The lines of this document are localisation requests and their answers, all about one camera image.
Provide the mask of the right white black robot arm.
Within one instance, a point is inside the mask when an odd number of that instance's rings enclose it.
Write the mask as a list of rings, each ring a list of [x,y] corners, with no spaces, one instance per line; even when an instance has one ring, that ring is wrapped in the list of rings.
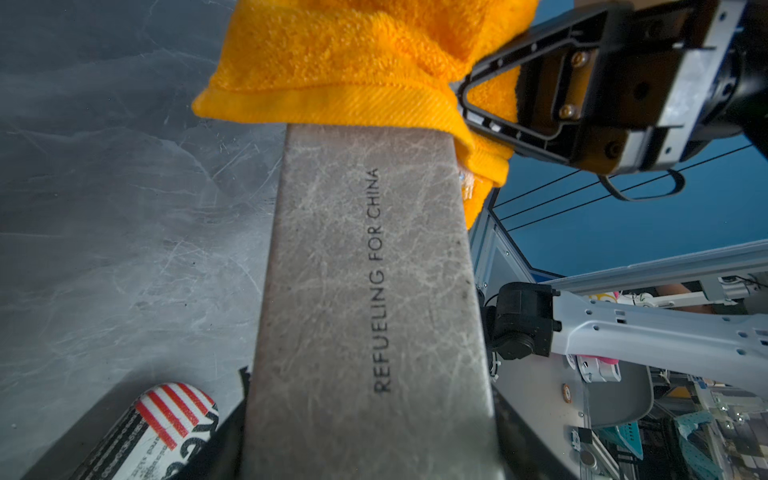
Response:
[[[744,134],[767,148],[767,5],[605,2],[576,8],[478,61],[456,90],[471,130],[518,154],[616,175],[679,165]],[[767,393],[767,318],[605,303],[514,282],[482,307],[487,349],[506,360],[591,355]]]

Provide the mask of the orange fluffy cloth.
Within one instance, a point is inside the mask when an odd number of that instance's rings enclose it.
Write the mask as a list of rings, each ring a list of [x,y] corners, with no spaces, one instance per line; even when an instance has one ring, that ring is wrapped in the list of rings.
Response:
[[[240,1],[192,108],[237,123],[447,133],[473,224],[505,184],[513,150],[469,129],[453,85],[526,31],[536,10],[534,1]]]

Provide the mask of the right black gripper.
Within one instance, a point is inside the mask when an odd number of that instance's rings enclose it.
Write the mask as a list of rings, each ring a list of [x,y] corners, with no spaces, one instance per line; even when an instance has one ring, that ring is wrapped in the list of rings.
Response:
[[[767,5],[606,2],[533,27],[458,87],[475,133],[604,177],[667,171],[709,142],[767,149]]]

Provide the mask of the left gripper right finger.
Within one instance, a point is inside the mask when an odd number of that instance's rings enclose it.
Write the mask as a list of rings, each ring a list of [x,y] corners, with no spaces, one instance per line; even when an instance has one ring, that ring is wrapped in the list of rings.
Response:
[[[506,479],[566,480],[570,470],[491,386],[500,456]]]

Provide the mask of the grey rectangular eyeglass case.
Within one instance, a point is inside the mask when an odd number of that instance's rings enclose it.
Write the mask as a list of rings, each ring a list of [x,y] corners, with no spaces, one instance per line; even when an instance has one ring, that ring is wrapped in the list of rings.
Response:
[[[500,479],[453,139],[291,125],[244,479]]]

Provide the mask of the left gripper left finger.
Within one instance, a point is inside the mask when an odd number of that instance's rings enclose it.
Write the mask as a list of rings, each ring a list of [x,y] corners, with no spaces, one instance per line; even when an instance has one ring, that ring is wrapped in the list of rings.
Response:
[[[247,367],[239,370],[243,387],[243,399],[229,417],[216,430],[203,449],[174,479],[184,480],[235,480],[239,478],[242,462],[246,403],[251,374]]]

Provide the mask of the newspaper print eyeglass case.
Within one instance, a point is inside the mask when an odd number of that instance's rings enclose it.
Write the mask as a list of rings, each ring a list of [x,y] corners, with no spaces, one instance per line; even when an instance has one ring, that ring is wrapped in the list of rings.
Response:
[[[218,428],[215,401],[187,383],[140,395],[71,475],[73,479],[171,479]]]

